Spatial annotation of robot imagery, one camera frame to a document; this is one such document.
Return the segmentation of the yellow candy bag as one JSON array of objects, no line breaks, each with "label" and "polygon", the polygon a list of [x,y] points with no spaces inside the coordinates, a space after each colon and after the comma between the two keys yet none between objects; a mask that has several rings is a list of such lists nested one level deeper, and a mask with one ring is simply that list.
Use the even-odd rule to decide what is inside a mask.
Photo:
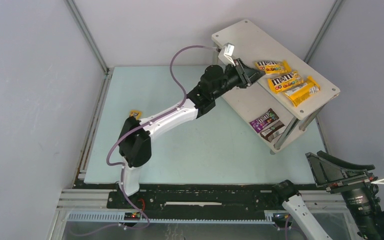
[{"label": "yellow candy bag", "polygon": [[275,94],[289,90],[294,86],[302,84],[304,81],[305,79],[297,71],[291,71],[289,73],[267,79],[269,89]]},{"label": "yellow candy bag", "polygon": [[286,74],[292,71],[292,68],[289,66],[286,60],[277,61],[277,60],[260,60],[255,61],[254,65],[262,72],[265,72],[266,75],[280,75]]},{"label": "yellow candy bag", "polygon": [[129,112],[129,117],[134,117],[136,120],[139,120],[142,116],[142,112],[139,110],[131,110]]}]

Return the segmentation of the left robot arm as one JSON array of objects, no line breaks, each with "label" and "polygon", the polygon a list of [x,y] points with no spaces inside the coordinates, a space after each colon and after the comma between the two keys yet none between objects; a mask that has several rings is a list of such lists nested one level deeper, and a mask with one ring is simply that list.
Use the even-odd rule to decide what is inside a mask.
[{"label": "left robot arm", "polygon": [[207,114],[216,106],[216,99],[232,89],[246,89],[265,73],[235,59],[226,67],[208,66],[197,85],[184,100],[157,116],[136,119],[131,116],[124,122],[118,143],[123,166],[119,187],[126,196],[140,189],[142,167],[151,159],[152,142],[177,126]]}]

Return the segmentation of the brown candy bag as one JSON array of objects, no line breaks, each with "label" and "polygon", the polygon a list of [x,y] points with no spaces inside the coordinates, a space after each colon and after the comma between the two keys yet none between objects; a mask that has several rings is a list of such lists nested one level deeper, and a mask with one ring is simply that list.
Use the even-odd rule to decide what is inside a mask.
[{"label": "brown candy bag", "polygon": [[260,133],[260,136],[267,142],[271,143],[275,138],[283,134],[285,129],[286,129],[285,124],[282,123],[280,120],[278,120],[274,122],[272,125],[266,127]]}]

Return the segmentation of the yellow candy bar wrapper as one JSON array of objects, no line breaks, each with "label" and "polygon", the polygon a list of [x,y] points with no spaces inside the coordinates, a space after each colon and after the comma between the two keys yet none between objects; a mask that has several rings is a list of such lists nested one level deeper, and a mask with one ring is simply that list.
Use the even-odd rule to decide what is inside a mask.
[{"label": "yellow candy bar wrapper", "polygon": [[301,103],[306,101],[320,90],[320,85],[314,80],[312,76],[308,76],[303,83],[283,91],[282,93],[291,101],[294,107],[298,107]]}]

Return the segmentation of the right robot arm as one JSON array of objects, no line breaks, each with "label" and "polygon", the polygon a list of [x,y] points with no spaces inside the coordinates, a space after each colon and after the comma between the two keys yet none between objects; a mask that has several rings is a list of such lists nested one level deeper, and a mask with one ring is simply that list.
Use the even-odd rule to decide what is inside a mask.
[{"label": "right robot arm", "polygon": [[272,188],[273,203],[288,212],[309,240],[330,240],[331,236],[321,226],[314,214],[345,214],[349,222],[346,231],[355,233],[362,240],[384,240],[384,210],[377,197],[384,178],[373,174],[372,164],[354,164],[324,151],[305,155],[315,186],[332,195],[340,195],[342,201],[335,205],[324,197],[317,206],[315,201],[305,201],[304,195],[290,181],[284,180]]}]

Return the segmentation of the purple candy bag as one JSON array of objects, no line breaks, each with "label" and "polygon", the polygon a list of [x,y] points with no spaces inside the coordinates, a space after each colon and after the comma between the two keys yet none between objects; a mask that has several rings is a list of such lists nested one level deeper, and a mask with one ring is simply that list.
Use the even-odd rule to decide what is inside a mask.
[{"label": "purple candy bag", "polygon": [[249,122],[249,125],[253,128],[256,133],[262,132],[266,127],[275,121],[279,120],[279,116],[275,113],[272,108],[269,108],[265,113],[256,119]]}]

